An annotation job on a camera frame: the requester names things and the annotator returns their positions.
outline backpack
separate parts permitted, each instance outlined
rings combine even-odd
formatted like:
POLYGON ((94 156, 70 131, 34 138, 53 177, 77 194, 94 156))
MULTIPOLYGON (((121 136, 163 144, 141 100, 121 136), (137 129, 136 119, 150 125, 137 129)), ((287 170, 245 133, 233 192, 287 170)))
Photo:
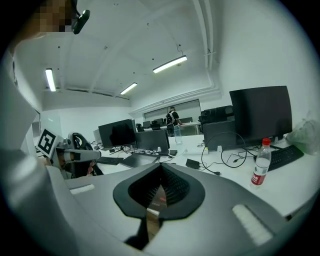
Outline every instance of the backpack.
POLYGON ((173 125, 174 122, 176 121, 176 119, 174 118, 174 116, 172 115, 172 113, 168 113, 166 115, 166 125, 173 125))

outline keyboard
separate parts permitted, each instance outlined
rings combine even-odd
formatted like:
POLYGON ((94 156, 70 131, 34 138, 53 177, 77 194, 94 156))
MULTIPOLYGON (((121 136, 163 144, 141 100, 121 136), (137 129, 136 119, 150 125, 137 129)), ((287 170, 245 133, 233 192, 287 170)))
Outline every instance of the keyboard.
POLYGON ((123 158, 121 158, 121 157, 114 158, 114 157, 104 157, 104 156, 102 156, 97 160, 97 163, 105 164, 105 165, 117 166, 122 160, 123 160, 123 158))
POLYGON ((303 155, 304 153, 294 145, 272 151, 271 163, 268 172, 290 164, 291 162, 303 157, 303 155))

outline desk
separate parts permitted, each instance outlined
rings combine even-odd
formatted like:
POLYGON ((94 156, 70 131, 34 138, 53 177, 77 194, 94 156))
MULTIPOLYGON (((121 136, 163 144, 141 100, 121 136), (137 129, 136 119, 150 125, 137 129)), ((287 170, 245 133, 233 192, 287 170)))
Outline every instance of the desk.
MULTIPOLYGON (((186 122, 182 125, 179 125, 180 128, 188 127, 188 126, 194 126, 195 127, 195 134, 199 134, 199 126, 201 125, 200 122, 186 122)), ((167 126, 161 126, 160 129, 167 129, 167 126)), ((145 131, 152 131, 152 128, 145 128, 145 131)))
MULTIPOLYGON (((170 137, 170 149, 178 150, 177 157, 168 163, 176 163, 180 166, 186 166, 187 159, 192 159, 201 163, 201 152, 203 147, 197 147, 202 143, 203 135, 183 136, 182 145, 176 145, 175 138, 170 137), (184 149, 188 152, 181 155, 184 149)), ((285 140, 277 144, 280 148, 288 146, 285 140)), ((227 161, 231 153, 237 154, 243 149, 228 150, 223 152, 223 159, 227 161)), ((103 157, 109 156, 109 151, 101 151, 103 157)), ((129 155, 122 152, 113 154, 112 157, 125 158, 129 155)), ((228 162, 230 165, 237 166, 241 163, 241 159, 237 163, 233 163, 236 156, 232 156, 228 162)), ((161 157, 160 162, 167 161, 168 157, 161 157)), ((203 154, 203 161, 210 165, 212 162, 222 163, 221 154, 219 152, 210 152, 203 154)), ((106 165, 98 164, 103 174, 111 174, 128 170, 130 168, 118 164, 106 165)), ((245 163, 239 168, 229 168, 224 164, 213 164, 209 167, 211 171, 221 172, 221 177, 232 180, 240 186, 249 190, 272 207, 274 207, 282 216, 287 216, 303 206, 320 187, 320 156, 312 156, 305 154, 300 159, 287 164, 281 168, 268 172, 263 187, 258 190, 250 188, 251 177, 254 171, 255 162, 253 157, 248 157, 245 163)), ((207 170, 194 170, 195 172, 205 172, 212 174, 207 170)))

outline water bottle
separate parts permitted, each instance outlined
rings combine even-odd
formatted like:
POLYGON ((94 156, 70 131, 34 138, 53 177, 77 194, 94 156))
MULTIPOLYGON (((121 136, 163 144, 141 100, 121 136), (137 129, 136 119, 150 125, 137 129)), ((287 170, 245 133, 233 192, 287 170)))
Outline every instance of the water bottle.
POLYGON ((271 162, 270 139, 264 138, 255 160, 255 168, 251 179, 251 187, 258 189, 265 180, 271 162))
POLYGON ((175 143, 177 145, 182 144, 182 136, 181 136, 181 131, 178 125, 174 126, 174 137, 175 137, 175 143))

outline ceiling light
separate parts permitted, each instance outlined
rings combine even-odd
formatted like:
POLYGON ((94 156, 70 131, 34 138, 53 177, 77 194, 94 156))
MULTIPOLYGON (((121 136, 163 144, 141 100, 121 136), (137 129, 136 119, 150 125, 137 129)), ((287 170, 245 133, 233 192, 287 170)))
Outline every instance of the ceiling light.
POLYGON ((56 91, 56 86, 55 86, 55 82, 54 82, 54 76, 53 76, 53 73, 52 73, 52 68, 47 68, 45 70, 45 74, 46 74, 46 79, 48 80, 48 84, 49 84, 51 92, 55 92, 56 91))
POLYGON ((163 65, 161 65, 161 66, 158 66, 157 68, 155 68, 155 69, 153 70, 153 72, 154 72, 154 73, 158 73, 158 72, 160 72, 160 71, 162 71, 162 70, 165 70, 165 69, 167 69, 167 68, 170 68, 170 67, 172 67, 172 66, 174 66, 174 65, 176 65, 176 64, 179 64, 179 63, 181 63, 181 62, 184 62, 184 61, 186 61, 186 60, 187 60, 187 56, 184 55, 184 56, 182 56, 182 57, 173 59, 173 60, 171 60, 171 61, 169 61, 169 62, 167 62, 167 63, 165 63, 165 64, 163 64, 163 65))
POLYGON ((137 86, 138 84, 136 82, 134 82, 133 84, 131 84, 127 89, 125 89, 123 92, 121 92, 121 95, 124 95, 125 93, 127 93, 128 91, 130 91, 133 87, 137 86))

